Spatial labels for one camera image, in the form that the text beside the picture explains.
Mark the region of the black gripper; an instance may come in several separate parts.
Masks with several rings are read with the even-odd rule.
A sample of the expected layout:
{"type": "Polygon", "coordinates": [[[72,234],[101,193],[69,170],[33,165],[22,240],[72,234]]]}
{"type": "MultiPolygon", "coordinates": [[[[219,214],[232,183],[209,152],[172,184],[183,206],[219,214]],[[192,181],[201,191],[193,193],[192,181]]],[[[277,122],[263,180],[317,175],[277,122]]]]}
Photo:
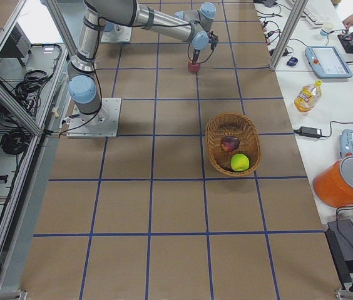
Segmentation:
{"type": "Polygon", "coordinates": [[[193,50],[193,57],[192,57],[192,64],[196,65],[197,64],[197,60],[200,56],[200,50],[194,49],[193,50]]]}

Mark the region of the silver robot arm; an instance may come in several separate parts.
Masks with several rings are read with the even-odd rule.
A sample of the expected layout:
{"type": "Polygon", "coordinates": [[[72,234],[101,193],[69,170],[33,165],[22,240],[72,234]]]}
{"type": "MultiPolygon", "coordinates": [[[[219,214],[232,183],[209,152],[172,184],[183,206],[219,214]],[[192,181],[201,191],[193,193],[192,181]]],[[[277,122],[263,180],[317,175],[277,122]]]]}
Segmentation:
{"type": "Polygon", "coordinates": [[[193,48],[192,66],[198,64],[201,50],[215,49],[218,37],[212,31],[217,9],[206,2],[197,10],[169,15],[137,1],[85,1],[86,7],[78,47],[68,66],[68,91],[78,111],[81,125],[97,131],[110,114],[105,109],[96,76],[96,57],[101,42],[118,43],[128,28],[153,31],[193,48]]]}

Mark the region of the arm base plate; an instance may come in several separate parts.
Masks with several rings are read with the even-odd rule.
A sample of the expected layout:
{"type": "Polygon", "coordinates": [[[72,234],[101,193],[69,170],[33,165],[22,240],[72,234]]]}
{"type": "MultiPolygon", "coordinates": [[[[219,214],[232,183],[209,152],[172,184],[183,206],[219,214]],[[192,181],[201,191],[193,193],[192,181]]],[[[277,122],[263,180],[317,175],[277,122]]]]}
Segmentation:
{"type": "Polygon", "coordinates": [[[102,43],[129,43],[131,40],[132,28],[120,26],[113,23],[107,23],[103,31],[102,43]]]}
{"type": "Polygon", "coordinates": [[[118,123],[121,111],[121,98],[103,98],[102,107],[98,115],[88,122],[91,117],[80,114],[76,105],[73,114],[78,117],[71,118],[68,122],[68,138],[115,138],[118,132],[118,123]]]}

